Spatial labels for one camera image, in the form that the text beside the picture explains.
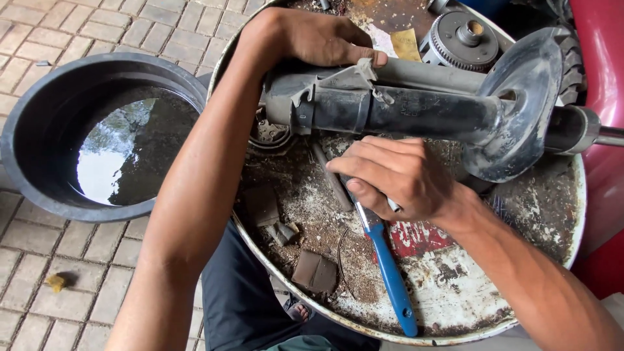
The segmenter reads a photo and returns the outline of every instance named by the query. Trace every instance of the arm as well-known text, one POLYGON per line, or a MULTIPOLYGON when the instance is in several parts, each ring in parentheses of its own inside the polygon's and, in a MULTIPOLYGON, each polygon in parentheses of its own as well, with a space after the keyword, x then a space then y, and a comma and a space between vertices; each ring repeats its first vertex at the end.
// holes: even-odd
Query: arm
POLYGON ((429 220, 470 254, 545 350, 616 350, 624 332, 569 271, 503 223, 477 194, 455 182, 422 139, 365 137, 327 164, 363 206, 387 220, 429 220), (404 210, 395 214, 387 194, 404 210))
POLYGON ((245 27, 158 193, 107 350, 184 349, 195 285, 232 210, 265 72, 284 57, 384 64, 387 56, 370 47, 370 37, 343 17, 274 8, 245 27))

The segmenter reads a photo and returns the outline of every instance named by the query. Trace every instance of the blue brush handle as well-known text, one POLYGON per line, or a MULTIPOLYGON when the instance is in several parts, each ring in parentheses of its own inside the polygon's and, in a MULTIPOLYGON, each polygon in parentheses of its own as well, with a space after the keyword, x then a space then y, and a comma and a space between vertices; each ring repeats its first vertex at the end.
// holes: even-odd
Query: blue brush handle
POLYGON ((396 267, 394 258, 384 240, 384 224, 375 224, 370 228, 364 228, 364 231, 366 235, 371 238, 375 246, 381 277, 384 279, 390 302, 401 324, 401 328, 403 328, 403 332, 408 337, 415 337, 416 334, 418 334, 416 316, 412 309, 412 302, 409 300, 409 295, 403 284, 401 273, 396 267))

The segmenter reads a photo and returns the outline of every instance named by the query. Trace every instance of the black bucket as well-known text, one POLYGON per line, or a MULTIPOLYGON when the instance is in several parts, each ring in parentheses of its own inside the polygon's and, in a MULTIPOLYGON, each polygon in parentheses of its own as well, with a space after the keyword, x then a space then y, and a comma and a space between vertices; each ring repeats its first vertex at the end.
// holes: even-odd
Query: black bucket
POLYGON ((20 98, 2 132, 2 161, 16 188, 49 212, 86 222, 140 217, 206 94, 192 74, 156 57, 79 59, 20 98))

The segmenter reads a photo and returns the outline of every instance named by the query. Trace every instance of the hand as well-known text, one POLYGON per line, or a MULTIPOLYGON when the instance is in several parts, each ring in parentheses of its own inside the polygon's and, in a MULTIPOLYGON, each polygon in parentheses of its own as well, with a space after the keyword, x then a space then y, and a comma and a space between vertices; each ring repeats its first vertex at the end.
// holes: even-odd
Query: hand
POLYGON ((394 141, 366 136, 326 167, 353 177, 346 184, 349 191, 362 206, 385 220, 409 222, 441 217, 452 207, 455 190, 463 187, 420 138, 394 141), (386 195, 403 210, 392 211, 386 195))
POLYGON ((388 55, 373 50, 371 37, 346 17, 308 11, 269 7, 259 13, 247 27, 258 33, 277 29, 283 56, 296 57, 316 66, 357 64, 362 57, 373 58, 373 66, 388 62, 388 55))

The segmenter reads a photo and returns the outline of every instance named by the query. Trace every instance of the dark pants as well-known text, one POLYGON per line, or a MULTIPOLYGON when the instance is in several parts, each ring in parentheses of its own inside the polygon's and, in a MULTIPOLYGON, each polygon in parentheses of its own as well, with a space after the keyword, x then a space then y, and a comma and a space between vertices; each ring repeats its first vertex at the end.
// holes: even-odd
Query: dark pants
POLYGON ((263 350, 297 335, 322 335, 341 351, 379 350, 379 340, 320 314, 305 323, 291 320, 232 221, 202 272, 202 289, 206 351, 263 350))

